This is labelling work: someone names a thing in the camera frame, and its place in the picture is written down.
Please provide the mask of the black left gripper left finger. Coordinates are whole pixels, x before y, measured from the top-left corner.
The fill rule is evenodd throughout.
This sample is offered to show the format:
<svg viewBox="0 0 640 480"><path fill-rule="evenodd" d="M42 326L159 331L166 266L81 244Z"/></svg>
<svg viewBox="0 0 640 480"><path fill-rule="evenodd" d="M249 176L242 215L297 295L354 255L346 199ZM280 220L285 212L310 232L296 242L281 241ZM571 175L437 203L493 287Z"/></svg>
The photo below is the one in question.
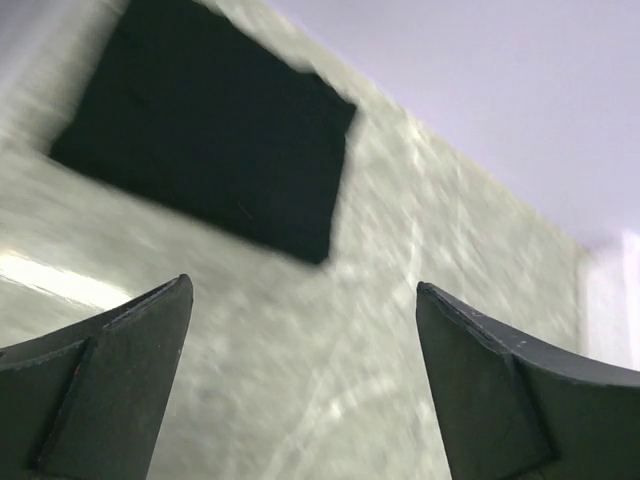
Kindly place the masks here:
<svg viewBox="0 0 640 480"><path fill-rule="evenodd" d="M1 350L4 479L144 479L187 335L182 274Z"/></svg>

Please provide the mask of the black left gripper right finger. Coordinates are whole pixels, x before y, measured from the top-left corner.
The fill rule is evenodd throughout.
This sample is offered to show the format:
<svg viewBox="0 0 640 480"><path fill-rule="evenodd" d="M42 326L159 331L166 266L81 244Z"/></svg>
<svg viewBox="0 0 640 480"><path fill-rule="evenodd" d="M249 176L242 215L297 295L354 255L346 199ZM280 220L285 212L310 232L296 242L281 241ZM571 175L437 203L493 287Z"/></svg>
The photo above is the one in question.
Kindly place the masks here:
<svg viewBox="0 0 640 480"><path fill-rule="evenodd" d="M454 479L636 479L639 374L571 353L431 283L416 322Z"/></svg>

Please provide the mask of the white plastic mesh basket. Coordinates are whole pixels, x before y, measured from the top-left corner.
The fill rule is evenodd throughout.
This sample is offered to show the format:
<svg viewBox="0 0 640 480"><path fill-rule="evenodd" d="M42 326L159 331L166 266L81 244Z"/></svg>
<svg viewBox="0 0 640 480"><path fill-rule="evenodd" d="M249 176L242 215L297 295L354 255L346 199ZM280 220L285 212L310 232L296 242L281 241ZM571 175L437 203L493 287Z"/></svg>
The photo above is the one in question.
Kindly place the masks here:
<svg viewBox="0 0 640 480"><path fill-rule="evenodd" d="M625 231L588 251L578 267L580 353L639 369L639 234Z"/></svg>

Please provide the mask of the black t-shirt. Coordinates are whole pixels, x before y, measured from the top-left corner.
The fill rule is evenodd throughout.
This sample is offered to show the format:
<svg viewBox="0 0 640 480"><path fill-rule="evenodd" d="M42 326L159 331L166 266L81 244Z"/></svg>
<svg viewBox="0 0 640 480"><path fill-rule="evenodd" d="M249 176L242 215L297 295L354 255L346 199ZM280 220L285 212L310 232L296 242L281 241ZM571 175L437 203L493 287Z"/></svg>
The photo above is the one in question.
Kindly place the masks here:
<svg viewBox="0 0 640 480"><path fill-rule="evenodd" d="M132 1L49 155L319 264L356 112L200 3Z"/></svg>

